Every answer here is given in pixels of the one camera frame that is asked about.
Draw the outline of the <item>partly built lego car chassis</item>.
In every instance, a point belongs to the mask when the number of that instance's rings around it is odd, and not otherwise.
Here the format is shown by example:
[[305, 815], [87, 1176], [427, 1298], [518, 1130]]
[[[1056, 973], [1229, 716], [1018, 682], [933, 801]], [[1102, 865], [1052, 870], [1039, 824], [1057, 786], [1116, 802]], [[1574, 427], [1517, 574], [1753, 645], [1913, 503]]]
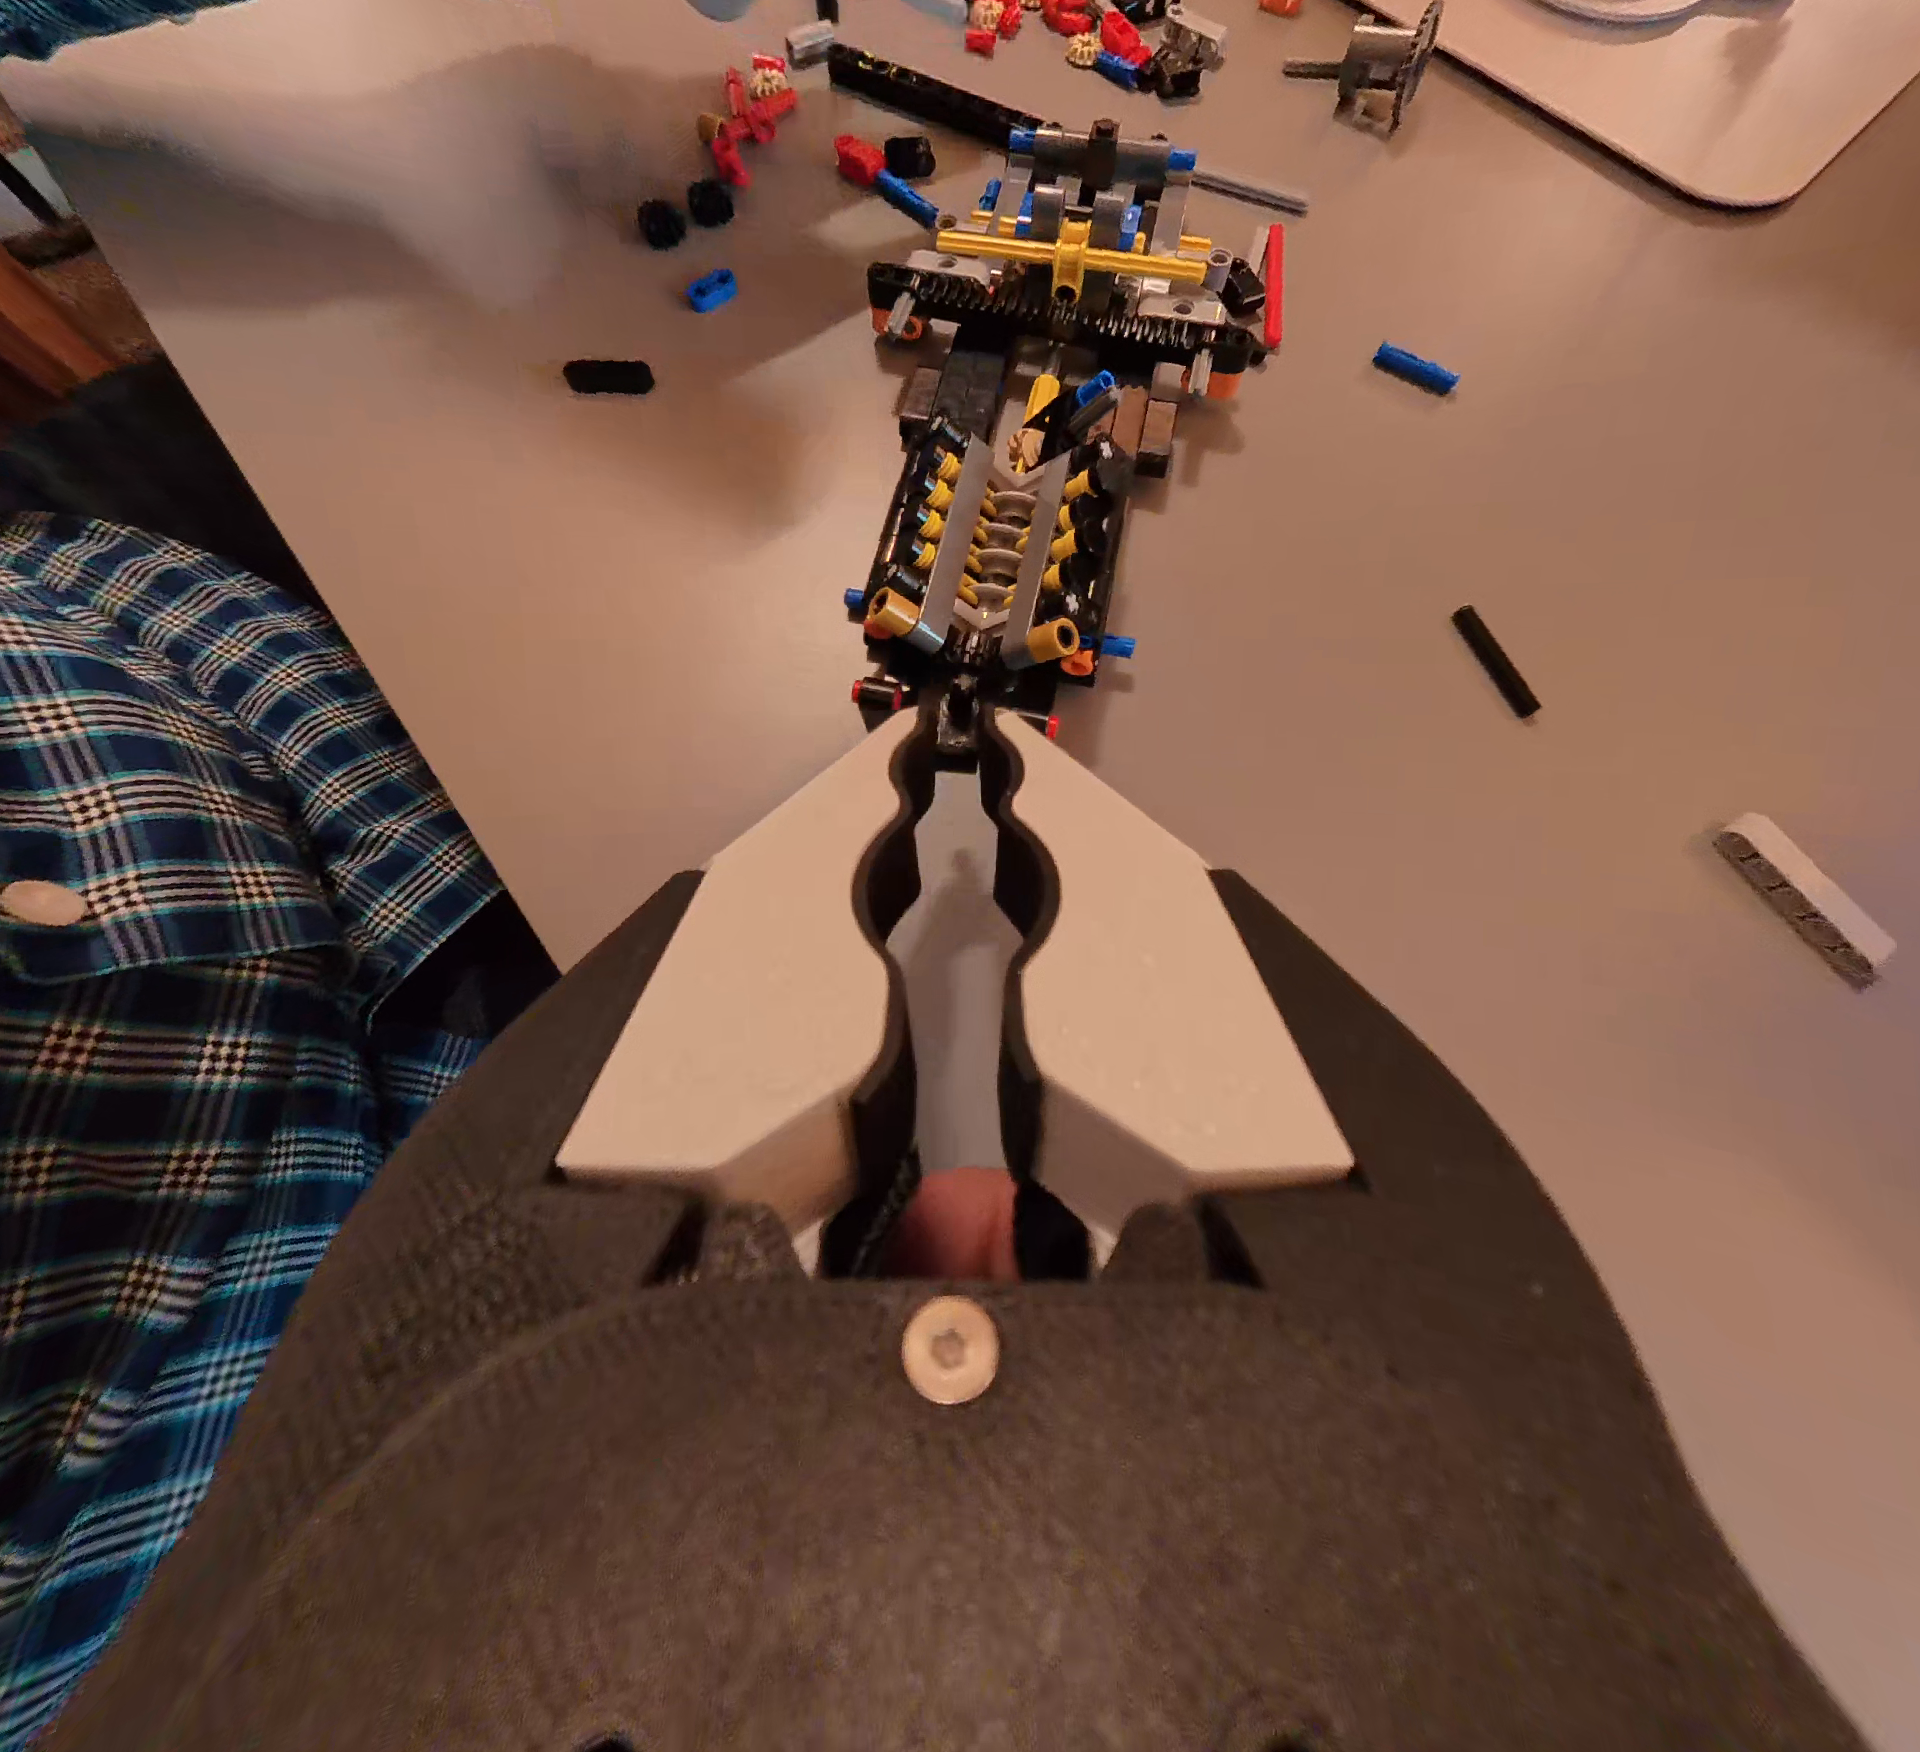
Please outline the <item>partly built lego car chassis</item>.
[[1047, 124], [969, 212], [867, 267], [875, 339], [930, 358], [846, 604], [866, 728], [973, 673], [980, 709], [1050, 733], [1063, 686], [1134, 652], [1112, 615], [1136, 487], [1168, 474], [1191, 404], [1231, 400], [1271, 353], [1260, 276], [1189, 231], [1196, 170], [1160, 134]]

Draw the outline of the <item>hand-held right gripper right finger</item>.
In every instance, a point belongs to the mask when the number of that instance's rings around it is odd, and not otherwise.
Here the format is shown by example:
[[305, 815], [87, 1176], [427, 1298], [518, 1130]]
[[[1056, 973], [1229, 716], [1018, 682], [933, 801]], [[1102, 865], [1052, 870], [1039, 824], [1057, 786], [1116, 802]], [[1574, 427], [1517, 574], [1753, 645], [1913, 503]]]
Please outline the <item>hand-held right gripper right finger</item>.
[[1141, 1209], [1340, 1182], [1352, 1150], [1209, 865], [1037, 727], [994, 714], [980, 797], [1006, 975], [1006, 1163], [1118, 1237]]

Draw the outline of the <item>light grey lego beam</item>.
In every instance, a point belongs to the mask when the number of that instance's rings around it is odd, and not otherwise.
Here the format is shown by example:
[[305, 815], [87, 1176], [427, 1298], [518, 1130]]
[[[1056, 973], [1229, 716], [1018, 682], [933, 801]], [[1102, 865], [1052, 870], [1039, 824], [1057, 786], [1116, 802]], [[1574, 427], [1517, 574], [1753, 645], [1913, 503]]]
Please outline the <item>light grey lego beam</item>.
[[1879, 983], [1898, 944], [1761, 812], [1740, 812], [1713, 837], [1714, 851], [1856, 991]]

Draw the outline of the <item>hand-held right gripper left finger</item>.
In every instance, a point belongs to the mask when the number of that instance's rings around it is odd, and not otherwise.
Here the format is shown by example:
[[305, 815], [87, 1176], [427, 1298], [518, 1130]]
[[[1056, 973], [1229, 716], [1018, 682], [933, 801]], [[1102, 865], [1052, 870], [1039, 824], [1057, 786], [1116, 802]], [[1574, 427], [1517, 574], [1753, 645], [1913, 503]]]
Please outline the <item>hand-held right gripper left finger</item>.
[[890, 936], [921, 898], [924, 812], [926, 728], [900, 713], [710, 861], [565, 1177], [765, 1207], [796, 1232], [895, 1192], [916, 1069]]

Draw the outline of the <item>blue plaid shirt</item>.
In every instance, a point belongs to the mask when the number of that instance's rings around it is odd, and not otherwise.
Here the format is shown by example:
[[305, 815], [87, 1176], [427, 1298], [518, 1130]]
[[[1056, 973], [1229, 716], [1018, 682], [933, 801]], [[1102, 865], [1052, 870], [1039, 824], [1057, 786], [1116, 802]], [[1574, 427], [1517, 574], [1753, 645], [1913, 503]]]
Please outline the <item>blue plaid shirt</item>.
[[319, 1261], [487, 1030], [505, 898], [359, 655], [130, 524], [3, 539], [3, 1743], [175, 1544]]

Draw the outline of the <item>black lego axle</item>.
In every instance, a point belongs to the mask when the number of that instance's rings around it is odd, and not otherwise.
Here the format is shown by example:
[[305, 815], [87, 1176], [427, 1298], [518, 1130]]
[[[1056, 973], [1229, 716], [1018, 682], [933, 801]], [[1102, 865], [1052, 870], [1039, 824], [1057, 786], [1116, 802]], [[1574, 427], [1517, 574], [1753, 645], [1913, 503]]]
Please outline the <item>black lego axle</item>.
[[1514, 718], [1519, 722], [1533, 721], [1544, 703], [1482, 615], [1474, 607], [1458, 607], [1453, 611], [1453, 631], [1473, 653], [1489, 682], [1495, 684]]

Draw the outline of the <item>long black lego beam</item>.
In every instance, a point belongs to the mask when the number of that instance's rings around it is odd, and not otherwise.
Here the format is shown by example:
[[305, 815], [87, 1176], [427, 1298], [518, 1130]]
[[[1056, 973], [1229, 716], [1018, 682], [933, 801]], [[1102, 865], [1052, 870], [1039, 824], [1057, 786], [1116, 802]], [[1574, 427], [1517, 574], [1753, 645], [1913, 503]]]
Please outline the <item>long black lego beam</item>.
[[875, 56], [847, 42], [830, 42], [830, 83], [886, 114], [934, 126], [977, 146], [1004, 154], [1018, 134], [1036, 134], [1044, 120], [948, 86], [916, 70]]

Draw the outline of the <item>dark grey lego differential gear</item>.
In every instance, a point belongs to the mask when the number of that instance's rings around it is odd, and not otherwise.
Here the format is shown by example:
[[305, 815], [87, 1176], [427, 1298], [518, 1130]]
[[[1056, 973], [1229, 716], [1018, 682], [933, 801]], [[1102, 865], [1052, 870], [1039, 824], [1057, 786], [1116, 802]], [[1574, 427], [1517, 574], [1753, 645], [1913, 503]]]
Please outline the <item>dark grey lego differential gear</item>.
[[1283, 80], [1332, 83], [1338, 117], [1393, 137], [1401, 132], [1404, 109], [1427, 75], [1443, 17], [1443, 0], [1431, 2], [1422, 19], [1411, 24], [1363, 13], [1353, 24], [1341, 58], [1287, 61]]

